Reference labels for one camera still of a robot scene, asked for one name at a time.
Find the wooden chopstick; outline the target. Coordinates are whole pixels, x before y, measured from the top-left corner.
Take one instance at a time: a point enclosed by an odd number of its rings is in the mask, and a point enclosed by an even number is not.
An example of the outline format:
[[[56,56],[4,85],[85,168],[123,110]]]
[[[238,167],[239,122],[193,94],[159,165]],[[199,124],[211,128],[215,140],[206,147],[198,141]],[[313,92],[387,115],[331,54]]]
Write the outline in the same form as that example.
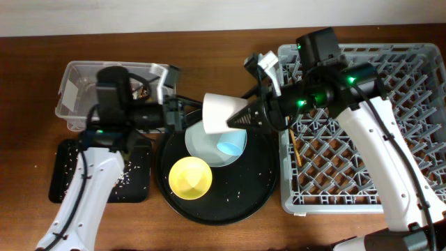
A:
[[[293,150],[294,150],[294,153],[295,153],[295,158],[296,158],[297,165],[298,165],[298,167],[302,167],[302,161],[300,159],[300,153],[299,153],[299,150],[298,150],[298,145],[297,145],[297,142],[296,142],[295,133],[294,133],[294,131],[292,129],[289,129],[289,134],[290,134],[290,138],[291,138],[291,141],[292,141]]]

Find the yellow bowl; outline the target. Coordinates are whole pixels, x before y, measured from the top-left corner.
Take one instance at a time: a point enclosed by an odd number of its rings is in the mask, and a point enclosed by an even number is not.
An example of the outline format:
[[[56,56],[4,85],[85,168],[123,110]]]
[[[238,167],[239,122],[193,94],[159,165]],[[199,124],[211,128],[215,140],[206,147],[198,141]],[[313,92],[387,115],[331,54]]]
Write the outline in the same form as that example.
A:
[[[168,182],[171,191],[177,197],[195,200],[210,190],[213,174],[204,160],[197,157],[185,157],[171,167]]]

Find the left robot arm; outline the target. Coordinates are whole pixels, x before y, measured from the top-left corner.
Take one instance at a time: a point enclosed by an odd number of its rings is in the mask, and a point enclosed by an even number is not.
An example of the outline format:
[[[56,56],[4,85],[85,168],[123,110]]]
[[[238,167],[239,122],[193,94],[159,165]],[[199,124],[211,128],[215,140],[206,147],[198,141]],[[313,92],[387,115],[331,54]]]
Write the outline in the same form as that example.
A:
[[[147,79],[123,66],[98,71],[98,102],[78,135],[75,173],[37,250],[92,250],[109,195],[137,141],[152,130],[182,132],[196,122],[184,107],[200,108],[202,102],[163,92],[175,86],[179,69],[153,64],[151,74]]]

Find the light blue cup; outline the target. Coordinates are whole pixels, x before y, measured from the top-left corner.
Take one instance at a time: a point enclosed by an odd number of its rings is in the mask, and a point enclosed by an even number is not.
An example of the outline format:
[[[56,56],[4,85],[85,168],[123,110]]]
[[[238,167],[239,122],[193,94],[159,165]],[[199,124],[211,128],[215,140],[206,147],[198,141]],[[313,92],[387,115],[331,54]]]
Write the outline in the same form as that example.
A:
[[[226,132],[220,136],[217,148],[227,155],[239,156],[244,151],[246,139],[245,130]]]

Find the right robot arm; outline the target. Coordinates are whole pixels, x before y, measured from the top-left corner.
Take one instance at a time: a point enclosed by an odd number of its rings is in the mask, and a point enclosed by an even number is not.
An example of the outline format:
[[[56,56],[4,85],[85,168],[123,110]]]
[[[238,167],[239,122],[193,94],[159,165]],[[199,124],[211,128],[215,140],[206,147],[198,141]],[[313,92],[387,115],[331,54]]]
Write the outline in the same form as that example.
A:
[[[370,63],[350,66],[331,28],[295,41],[301,81],[274,99],[281,116],[326,108],[350,137],[380,198],[386,229],[332,250],[444,250],[445,203],[418,167],[397,125],[387,90]]]

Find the pink cup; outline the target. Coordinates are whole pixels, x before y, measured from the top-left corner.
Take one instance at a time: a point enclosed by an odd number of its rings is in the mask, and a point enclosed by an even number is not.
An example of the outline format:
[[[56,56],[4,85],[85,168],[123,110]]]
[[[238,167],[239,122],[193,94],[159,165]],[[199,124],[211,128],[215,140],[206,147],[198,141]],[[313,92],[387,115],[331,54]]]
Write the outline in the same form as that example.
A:
[[[206,93],[203,99],[202,121],[206,134],[240,131],[230,128],[227,120],[249,104],[247,99]]]

